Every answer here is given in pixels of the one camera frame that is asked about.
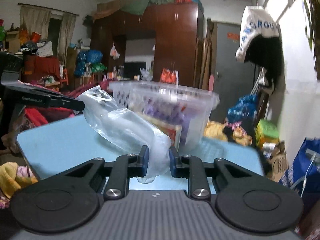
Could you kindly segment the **black television screen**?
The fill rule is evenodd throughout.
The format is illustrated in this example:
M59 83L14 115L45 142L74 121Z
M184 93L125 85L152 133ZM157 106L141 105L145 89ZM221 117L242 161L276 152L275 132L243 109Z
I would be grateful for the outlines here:
M146 70L146 62L125 62L123 68L123 78L134 79L141 74L140 70Z

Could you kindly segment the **purple tissue pack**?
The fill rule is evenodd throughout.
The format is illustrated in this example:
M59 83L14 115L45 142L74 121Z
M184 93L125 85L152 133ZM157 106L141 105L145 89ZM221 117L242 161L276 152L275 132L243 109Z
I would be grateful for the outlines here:
M142 108L142 113L172 125L181 125L182 130L186 130L190 124L190 118L186 110L186 106L177 102L170 103L164 100L149 99Z

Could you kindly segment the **beige window curtains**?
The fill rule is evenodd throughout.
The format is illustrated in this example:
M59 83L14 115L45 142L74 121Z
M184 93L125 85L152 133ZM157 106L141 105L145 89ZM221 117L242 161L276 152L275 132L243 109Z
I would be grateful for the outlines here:
M26 29L28 34L36 32L42 38L47 38L52 9L26 4L20 6L20 27ZM72 41L75 22L76 14L63 12L57 42L57 56L63 63L67 59L67 49Z

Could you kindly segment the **orange white hanging bag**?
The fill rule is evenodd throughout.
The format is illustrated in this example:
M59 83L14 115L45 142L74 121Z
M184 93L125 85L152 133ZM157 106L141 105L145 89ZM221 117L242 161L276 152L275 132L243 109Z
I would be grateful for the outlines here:
M159 81L161 83L169 83L178 86L178 71L163 68Z

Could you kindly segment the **white plastic laundry basket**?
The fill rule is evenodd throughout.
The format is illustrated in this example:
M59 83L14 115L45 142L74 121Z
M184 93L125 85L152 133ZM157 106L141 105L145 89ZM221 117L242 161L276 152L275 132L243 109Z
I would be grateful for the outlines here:
M116 102L148 119L181 127L180 151L201 141L219 95L207 90L148 81L117 81L109 85Z

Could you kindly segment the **orange white medicine box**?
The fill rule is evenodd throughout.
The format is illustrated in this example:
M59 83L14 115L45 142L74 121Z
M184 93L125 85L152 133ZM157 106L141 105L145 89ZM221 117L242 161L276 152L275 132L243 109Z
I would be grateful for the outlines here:
M175 146L176 150L179 149L180 146L180 139L181 139L181 131L182 126L181 125L172 125L168 122L152 118L148 115L138 113L139 116L156 126L158 129L160 129L164 134L166 134L170 140L171 145Z

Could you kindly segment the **clear plastic bag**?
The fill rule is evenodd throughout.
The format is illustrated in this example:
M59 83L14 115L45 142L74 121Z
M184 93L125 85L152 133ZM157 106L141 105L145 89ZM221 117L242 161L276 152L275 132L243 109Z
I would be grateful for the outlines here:
M142 146L149 148L146 176L139 177L149 184L169 169L170 138L135 112L120 107L116 100L100 86L81 93L77 100L85 104L82 111L89 124L99 135L125 153L139 153Z

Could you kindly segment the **blue plastic bag by door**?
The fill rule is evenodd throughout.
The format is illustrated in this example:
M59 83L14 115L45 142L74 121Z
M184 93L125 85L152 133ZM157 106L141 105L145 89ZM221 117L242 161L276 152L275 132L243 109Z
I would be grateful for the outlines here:
M257 114L258 96L248 94L240 97L237 103L228 109L227 121L232 124L243 120L253 120Z

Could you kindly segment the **dark red wooden wardrobe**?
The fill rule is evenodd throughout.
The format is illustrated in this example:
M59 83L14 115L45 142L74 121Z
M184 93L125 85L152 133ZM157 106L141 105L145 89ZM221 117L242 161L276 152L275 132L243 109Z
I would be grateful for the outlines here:
M102 63L112 71L129 56L128 40L152 38L153 80L159 81L167 68L178 71L180 85L195 86L197 45L203 38L203 11L197 3L151 5L142 15L118 10L94 20L90 48L102 52Z

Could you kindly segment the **grey metal door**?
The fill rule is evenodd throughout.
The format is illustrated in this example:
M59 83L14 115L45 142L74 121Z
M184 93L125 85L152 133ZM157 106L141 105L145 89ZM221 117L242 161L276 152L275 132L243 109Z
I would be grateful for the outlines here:
M240 43L240 25L216 23L212 41L213 92L219 95L220 103L210 115L210 120L223 122L228 109L239 98L249 94L258 77L251 63L237 62L235 53Z

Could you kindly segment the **blue plastic bags pile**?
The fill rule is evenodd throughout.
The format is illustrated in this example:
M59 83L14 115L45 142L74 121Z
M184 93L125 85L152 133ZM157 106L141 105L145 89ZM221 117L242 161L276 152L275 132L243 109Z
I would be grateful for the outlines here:
M74 70L75 77L91 77L92 74L106 70L102 63L103 54L99 50L82 50L77 54Z

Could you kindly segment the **white black hanging jacket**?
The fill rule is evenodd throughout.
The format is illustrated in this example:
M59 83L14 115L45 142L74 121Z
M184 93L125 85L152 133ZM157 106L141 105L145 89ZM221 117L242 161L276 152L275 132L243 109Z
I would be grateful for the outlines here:
M274 92L281 76L283 50L279 28L263 7L245 7L235 58L262 68L258 86L270 95Z

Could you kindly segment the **yellow cloth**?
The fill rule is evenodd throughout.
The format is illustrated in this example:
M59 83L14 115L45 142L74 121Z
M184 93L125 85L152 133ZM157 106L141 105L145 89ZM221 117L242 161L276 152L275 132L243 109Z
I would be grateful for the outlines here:
M1 194L7 199L11 199L17 191L38 182L29 167L19 166L17 163L4 163L0 172Z

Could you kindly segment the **blue shopping bag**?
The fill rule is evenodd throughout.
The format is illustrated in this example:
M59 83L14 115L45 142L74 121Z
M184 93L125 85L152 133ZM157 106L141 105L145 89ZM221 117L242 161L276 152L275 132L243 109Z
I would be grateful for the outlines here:
M308 194L319 198L319 138L304 139L279 184L296 191L304 199Z

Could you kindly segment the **green yellow box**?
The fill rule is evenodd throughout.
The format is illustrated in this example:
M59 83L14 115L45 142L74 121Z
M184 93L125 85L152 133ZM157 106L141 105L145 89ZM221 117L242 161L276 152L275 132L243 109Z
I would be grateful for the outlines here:
M279 131L272 122L260 119L255 130L256 145L263 147L264 143L278 143Z

